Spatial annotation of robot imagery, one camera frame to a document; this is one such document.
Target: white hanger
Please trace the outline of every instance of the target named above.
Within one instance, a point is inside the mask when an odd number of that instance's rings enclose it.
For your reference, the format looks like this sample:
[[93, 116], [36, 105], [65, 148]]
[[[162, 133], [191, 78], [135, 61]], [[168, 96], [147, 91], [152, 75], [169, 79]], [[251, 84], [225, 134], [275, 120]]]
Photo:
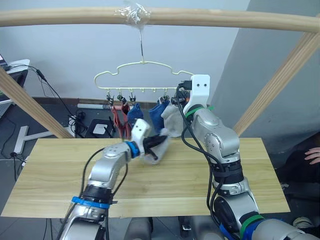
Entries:
[[161, 62], [156, 62], [156, 61], [145, 61], [144, 59], [144, 51], [143, 51], [143, 46], [142, 46], [142, 34], [141, 34], [141, 30], [139, 30], [140, 33], [140, 47], [141, 47], [141, 56], [142, 56], [142, 60], [141, 61], [137, 61], [137, 62], [129, 62], [129, 63], [125, 63], [122, 65], [119, 65], [116, 67], [116, 72], [112, 73], [111, 71], [103, 71], [98, 73], [97, 75], [94, 76], [93, 80], [94, 80], [94, 84], [99, 88], [99, 89], [107, 89], [107, 91], [109, 92], [110, 89], [128, 89], [128, 90], [132, 90], [132, 89], [141, 89], [144, 92], [144, 89], [152, 89], [154, 92], [156, 89], [176, 89], [175, 87], [106, 87], [106, 86], [99, 86], [97, 84], [97, 78], [101, 75], [104, 74], [110, 74], [111, 76], [115, 76], [118, 75], [120, 73], [120, 69], [124, 68], [126, 66], [132, 66], [132, 65], [139, 65], [139, 64], [155, 64], [155, 65], [160, 65], [166, 68], [169, 68], [171, 71], [171, 74], [173, 75], [179, 75], [181, 73], [184, 74], [189, 74], [189, 75], [194, 75], [192, 72], [189, 71], [185, 71], [185, 70], [180, 70], [178, 72], [174, 72], [173, 68], [167, 64], [161, 63]]

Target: clothes hanger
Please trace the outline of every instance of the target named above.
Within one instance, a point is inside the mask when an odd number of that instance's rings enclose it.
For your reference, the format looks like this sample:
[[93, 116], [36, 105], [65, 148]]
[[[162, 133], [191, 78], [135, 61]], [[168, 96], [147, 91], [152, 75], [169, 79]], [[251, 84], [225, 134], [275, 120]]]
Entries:
[[[94, 84], [99, 88], [99, 89], [107, 89], [107, 90], [110, 90], [112, 89], [112, 87], [104, 87], [104, 86], [99, 86], [97, 84], [97, 78], [101, 75], [104, 75], [104, 74], [110, 74], [111, 76], [115, 76], [115, 75], [118, 75], [120, 73], [120, 69], [121, 68], [124, 68], [124, 67], [127, 67], [127, 66], [132, 66], [132, 65], [145, 65], [145, 64], [154, 64], [154, 65], [159, 65], [159, 66], [163, 66], [163, 67], [166, 67], [166, 68], [169, 68], [170, 71], [171, 71], [171, 74], [173, 75], [179, 75], [181, 73], [184, 73], [184, 74], [189, 74], [189, 75], [194, 75], [192, 72], [189, 72], [189, 71], [185, 71], [185, 70], [180, 70], [178, 72], [174, 72], [174, 69], [167, 65], [167, 64], [164, 64], [162, 62], [156, 62], [156, 61], [145, 61], [144, 59], [144, 51], [143, 51], [143, 44], [142, 44], [142, 33], [141, 33], [141, 29], [139, 30], [139, 35], [140, 35], [140, 48], [141, 48], [141, 57], [142, 57], [142, 60], [141, 61], [137, 61], [137, 62], [129, 62], [129, 63], [125, 63], [125, 64], [122, 64], [122, 65], [119, 65], [116, 67], [116, 72], [115, 73], [112, 73], [111, 71], [103, 71], [103, 72], [100, 72], [98, 73], [97, 75], [94, 76], [93, 80], [94, 80]], [[139, 89], [155, 89], [154, 87], [138, 87]]]

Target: plastic wrap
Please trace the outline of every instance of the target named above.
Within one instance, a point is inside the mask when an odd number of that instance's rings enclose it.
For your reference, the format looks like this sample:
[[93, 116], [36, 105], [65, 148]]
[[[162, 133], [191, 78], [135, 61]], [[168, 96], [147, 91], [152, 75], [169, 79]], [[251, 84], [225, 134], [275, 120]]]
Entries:
[[128, 25], [142, 30], [149, 21], [151, 12], [147, 11], [139, 3], [132, 3], [129, 6], [116, 10], [115, 14], [125, 16]]

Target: gray wall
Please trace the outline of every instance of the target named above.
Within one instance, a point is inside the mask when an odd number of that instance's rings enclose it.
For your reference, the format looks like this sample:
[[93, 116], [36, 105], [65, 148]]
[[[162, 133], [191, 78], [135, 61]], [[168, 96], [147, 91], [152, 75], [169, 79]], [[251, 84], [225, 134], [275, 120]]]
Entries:
[[[0, 11], [30, 8], [84, 6], [125, 6], [121, 0], [2, 0]], [[243, 10], [249, 0], [139, 0], [145, 7], [204, 8]], [[209, 74], [213, 95], [234, 44], [238, 28], [192, 26], [146, 26], [143, 30], [144, 59], [163, 62], [175, 71]], [[78, 24], [0, 27], [0, 52], [7, 61], [30, 59], [64, 98], [104, 99], [106, 92], [93, 78], [103, 71], [141, 60], [139, 31], [126, 25]], [[167, 68], [136, 65], [123, 68], [119, 75], [101, 76], [106, 87], [176, 87], [189, 75], [174, 76]], [[42, 97], [43, 91], [32, 72], [26, 91]], [[163, 91], [135, 92], [137, 101], [156, 102]]]
[[[319, 0], [251, 0], [248, 11], [316, 16]], [[215, 113], [233, 127], [295, 47], [301, 32], [240, 29], [213, 96]], [[319, 50], [242, 137], [262, 137], [279, 153], [320, 129]]]

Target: wooden pole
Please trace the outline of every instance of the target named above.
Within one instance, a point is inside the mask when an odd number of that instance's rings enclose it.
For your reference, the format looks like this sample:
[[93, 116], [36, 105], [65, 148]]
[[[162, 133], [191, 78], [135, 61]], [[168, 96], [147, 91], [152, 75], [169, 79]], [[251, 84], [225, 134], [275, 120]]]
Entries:
[[57, 138], [69, 139], [73, 136], [42, 108], [24, 89], [0, 67], [0, 89], [22, 110], [48, 129]]
[[319, 33], [304, 33], [296, 47], [234, 126], [240, 136], [303, 67], [320, 44]]
[[[50, 24], [126, 24], [122, 7], [36, 8], [0, 11], [0, 27]], [[320, 30], [316, 17], [220, 9], [146, 8], [148, 25], [235, 27], [301, 32]]]

